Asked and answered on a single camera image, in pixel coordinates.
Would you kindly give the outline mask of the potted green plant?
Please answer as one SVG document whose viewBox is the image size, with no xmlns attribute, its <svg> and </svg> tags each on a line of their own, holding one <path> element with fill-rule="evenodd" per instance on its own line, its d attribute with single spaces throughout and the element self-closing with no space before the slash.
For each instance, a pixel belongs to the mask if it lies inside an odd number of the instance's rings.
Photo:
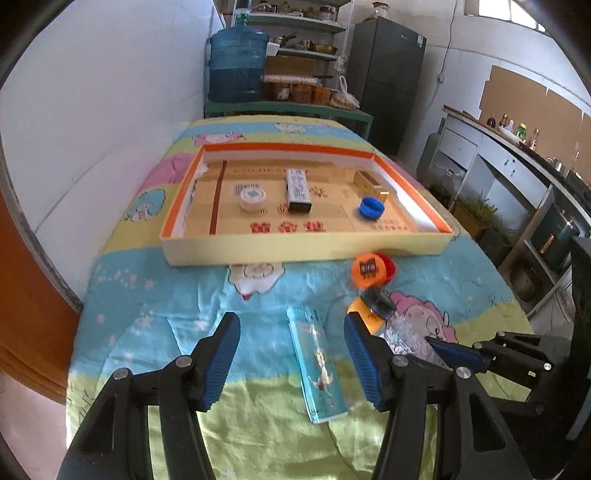
<svg viewBox="0 0 591 480">
<path fill-rule="evenodd" d="M 497 207 L 482 196 L 460 196 L 455 203 L 453 215 L 475 241 L 488 228 L 499 226 Z"/>
</svg>

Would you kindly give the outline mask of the blue bottle cap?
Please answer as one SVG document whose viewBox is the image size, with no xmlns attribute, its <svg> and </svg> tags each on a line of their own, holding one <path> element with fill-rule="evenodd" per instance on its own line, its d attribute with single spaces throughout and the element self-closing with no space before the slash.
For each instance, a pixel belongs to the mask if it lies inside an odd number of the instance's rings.
<svg viewBox="0 0 591 480">
<path fill-rule="evenodd" d="M 366 196 L 361 200 L 359 206 L 360 215 L 369 220 L 378 220 L 385 211 L 385 204 L 379 199 Z"/>
</svg>

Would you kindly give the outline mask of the blue water jug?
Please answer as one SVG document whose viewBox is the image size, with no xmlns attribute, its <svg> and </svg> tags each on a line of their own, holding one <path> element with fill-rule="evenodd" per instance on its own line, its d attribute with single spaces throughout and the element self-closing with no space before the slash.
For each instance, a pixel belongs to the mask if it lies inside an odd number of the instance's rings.
<svg viewBox="0 0 591 480">
<path fill-rule="evenodd" d="M 266 47 L 270 37 L 249 25 L 239 9 L 235 25 L 211 36 L 207 98 L 214 103 L 255 102 L 263 98 Z"/>
</svg>

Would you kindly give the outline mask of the light blue lighter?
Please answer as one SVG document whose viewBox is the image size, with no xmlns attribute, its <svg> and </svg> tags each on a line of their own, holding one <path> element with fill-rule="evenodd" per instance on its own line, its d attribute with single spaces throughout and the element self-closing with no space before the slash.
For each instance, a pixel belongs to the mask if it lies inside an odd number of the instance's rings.
<svg viewBox="0 0 591 480">
<path fill-rule="evenodd" d="M 322 424 L 348 413 L 324 325 L 314 308 L 287 308 L 288 326 L 301 375 L 308 418 Z"/>
</svg>

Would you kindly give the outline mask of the red bottle cap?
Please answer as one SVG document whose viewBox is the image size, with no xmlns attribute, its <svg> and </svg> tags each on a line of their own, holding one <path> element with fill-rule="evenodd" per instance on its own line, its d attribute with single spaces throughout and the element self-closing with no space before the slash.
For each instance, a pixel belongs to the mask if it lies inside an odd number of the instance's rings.
<svg viewBox="0 0 591 480">
<path fill-rule="evenodd" d="M 385 284 L 388 284 L 394 279 L 394 276 L 396 275 L 396 272 L 397 272 L 397 266 L 396 266 L 396 264 L 394 264 L 394 260 L 391 257 L 389 257 L 388 255 L 386 255 L 382 252 L 377 252 L 376 255 L 378 257 L 380 257 L 385 264 L 385 268 L 386 268 Z"/>
</svg>

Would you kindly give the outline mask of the white plastic bag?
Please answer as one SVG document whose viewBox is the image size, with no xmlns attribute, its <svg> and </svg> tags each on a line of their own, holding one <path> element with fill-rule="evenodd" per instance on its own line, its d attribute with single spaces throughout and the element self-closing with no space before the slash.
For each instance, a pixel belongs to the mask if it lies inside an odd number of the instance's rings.
<svg viewBox="0 0 591 480">
<path fill-rule="evenodd" d="M 329 104 L 332 107 L 356 110 L 360 108 L 360 102 L 353 94 L 349 93 L 348 82 L 345 76 L 339 76 L 339 88 L 332 91 L 331 100 Z"/>
</svg>

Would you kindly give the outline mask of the metal storage shelf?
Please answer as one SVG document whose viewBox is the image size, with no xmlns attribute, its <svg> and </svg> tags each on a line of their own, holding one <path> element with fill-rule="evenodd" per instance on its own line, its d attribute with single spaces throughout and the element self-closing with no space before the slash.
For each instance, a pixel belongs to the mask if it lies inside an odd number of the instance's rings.
<svg viewBox="0 0 591 480">
<path fill-rule="evenodd" d="M 329 84 L 342 69 L 339 47 L 349 28 L 339 20 L 344 1 L 235 1 L 231 24 L 246 23 L 269 42 L 247 102 L 328 106 Z"/>
</svg>

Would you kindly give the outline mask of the shallow orange-rimmed cardboard tray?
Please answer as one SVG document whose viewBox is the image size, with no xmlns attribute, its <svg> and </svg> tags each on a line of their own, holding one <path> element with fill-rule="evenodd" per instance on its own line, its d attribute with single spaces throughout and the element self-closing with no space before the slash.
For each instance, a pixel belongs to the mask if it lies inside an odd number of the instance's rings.
<svg viewBox="0 0 591 480">
<path fill-rule="evenodd" d="M 287 143 L 201 146 L 160 232 L 172 266 L 436 255 L 452 237 L 382 156 Z"/>
</svg>

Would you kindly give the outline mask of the white printed small box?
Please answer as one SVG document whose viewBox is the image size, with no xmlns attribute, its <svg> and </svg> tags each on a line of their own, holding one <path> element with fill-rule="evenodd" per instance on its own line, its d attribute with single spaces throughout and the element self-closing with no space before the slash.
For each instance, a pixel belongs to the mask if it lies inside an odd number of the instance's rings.
<svg viewBox="0 0 591 480">
<path fill-rule="evenodd" d="M 295 214 L 311 212 L 310 189 L 304 170 L 287 169 L 287 211 Z"/>
</svg>

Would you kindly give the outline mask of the orange wooden door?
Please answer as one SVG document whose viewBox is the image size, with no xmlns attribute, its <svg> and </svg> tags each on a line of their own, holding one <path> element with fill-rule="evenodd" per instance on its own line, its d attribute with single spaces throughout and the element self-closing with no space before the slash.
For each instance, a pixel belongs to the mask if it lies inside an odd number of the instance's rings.
<svg viewBox="0 0 591 480">
<path fill-rule="evenodd" d="M 1 205 L 1 371 L 64 404 L 79 314 L 58 293 Z"/>
</svg>

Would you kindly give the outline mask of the gold cigarette box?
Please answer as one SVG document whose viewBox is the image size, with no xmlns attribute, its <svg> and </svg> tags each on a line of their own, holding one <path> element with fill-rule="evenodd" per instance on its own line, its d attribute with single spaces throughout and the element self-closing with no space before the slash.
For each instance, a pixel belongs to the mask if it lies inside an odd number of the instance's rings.
<svg viewBox="0 0 591 480">
<path fill-rule="evenodd" d="M 363 197 L 372 197 L 381 203 L 388 200 L 389 191 L 369 171 L 356 170 L 353 183 L 363 193 Z"/>
</svg>

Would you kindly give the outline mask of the black bottle cap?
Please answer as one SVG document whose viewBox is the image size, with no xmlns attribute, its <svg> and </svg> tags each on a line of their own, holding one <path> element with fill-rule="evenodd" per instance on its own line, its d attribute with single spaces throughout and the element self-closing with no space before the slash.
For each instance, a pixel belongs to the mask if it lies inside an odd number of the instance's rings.
<svg viewBox="0 0 591 480">
<path fill-rule="evenodd" d="M 397 311 L 396 303 L 390 297 L 390 293 L 380 287 L 370 287 L 361 295 L 363 303 L 370 312 L 383 320 L 389 320 Z"/>
</svg>

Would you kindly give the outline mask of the yellow bottle cap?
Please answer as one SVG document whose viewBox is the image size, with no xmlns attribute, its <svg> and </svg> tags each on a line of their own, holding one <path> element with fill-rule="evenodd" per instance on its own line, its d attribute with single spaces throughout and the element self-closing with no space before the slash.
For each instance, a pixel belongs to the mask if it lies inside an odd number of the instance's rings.
<svg viewBox="0 0 591 480">
<path fill-rule="evenodd" d="M 386 323 L 386 321 L 382 317 L 378 316 L 372 310 L 370 310 L 370 307 L 365 302 L 363 302 L 363 299 L 361 297 L 358 297 L 355 300 L 353 300 L 346 312 L 358 313 L 362 318 L 363 323 L 365 323 L 366 327 L 370 331 L 370 334 L 372 335 L 378 333 Z"/>
</svg>

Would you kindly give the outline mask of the black refrigerator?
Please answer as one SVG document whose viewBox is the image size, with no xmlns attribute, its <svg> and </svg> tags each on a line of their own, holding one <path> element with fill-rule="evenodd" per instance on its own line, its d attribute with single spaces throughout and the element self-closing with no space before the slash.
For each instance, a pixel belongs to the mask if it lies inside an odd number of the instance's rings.
<svg viewBox="0 0 591 480">
<path fill-rule="evenodd" d="M 369 141 L 396 156 L 417 96 L 427 39 L 407 27 L 377 18 L 356 24 L 346 67 L 349 93 L 374 117 Z"/>
</svg>

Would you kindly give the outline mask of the white QR bottle cap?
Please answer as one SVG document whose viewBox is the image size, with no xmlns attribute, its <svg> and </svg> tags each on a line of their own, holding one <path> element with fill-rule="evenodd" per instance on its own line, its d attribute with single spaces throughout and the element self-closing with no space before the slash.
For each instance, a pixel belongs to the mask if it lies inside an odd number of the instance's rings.
<svg viewBox="0 0 591 480">
<path fill-rule="evenodd" d="M 267 195 L 262 187 L 244 186 L 238 195 L 238 205 L 246 212 L 266 209 Z"/>
</svg>

